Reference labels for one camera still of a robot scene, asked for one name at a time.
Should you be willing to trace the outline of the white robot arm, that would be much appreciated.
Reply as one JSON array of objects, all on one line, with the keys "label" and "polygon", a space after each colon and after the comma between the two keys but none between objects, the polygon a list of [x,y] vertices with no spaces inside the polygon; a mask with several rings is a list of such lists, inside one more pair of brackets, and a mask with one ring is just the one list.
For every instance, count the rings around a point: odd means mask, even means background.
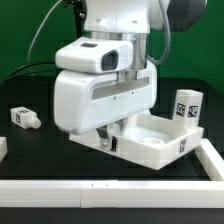
[{"label": "white robot arm", "polygon": [[203,16],[207,0],[84,0],[88,35],[55,55],[62,69],[54,88],[54,120],[70,134],[84,134],[152,108],[156,66],[147,35],[183,32]]}]

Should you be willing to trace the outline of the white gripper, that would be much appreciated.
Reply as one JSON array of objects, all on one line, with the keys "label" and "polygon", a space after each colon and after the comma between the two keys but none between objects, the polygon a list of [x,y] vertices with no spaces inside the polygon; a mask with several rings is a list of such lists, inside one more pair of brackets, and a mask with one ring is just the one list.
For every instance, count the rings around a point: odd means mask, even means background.
[{"label": "white gripper", "polygon": [[58,50],[55,61],[62,69],[54,87],[56,125],[76,135],[97,128],[104,150],[110,144],[104,125],[155,104],[157,72],[152,63],[137,71],[132,81],[118,79],[133,62],[133,44],[129,41],[81,37]]}]

